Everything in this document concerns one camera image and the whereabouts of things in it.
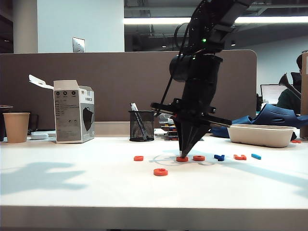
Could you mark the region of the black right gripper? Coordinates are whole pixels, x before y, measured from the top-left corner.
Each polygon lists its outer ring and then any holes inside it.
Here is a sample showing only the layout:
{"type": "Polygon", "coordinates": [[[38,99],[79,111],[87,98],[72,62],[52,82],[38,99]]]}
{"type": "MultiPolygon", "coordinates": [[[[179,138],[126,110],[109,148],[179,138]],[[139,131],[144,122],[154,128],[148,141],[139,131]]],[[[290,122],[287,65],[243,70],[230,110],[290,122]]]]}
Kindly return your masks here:
{"type": "Polygon", "coordinates": [[[216,109],[210,105],[216,92],[221,62],[223,59],[214,54],[175,56],[170,62],[169,71],[173,80],[185,83],[182,97],[175,98],[170,104],[151,103],[155,110],[176,116],[174,123],[181,157],[188,155],[209,131],[210,124],[231,125],[228,119],[212,116],[216,109]]]}

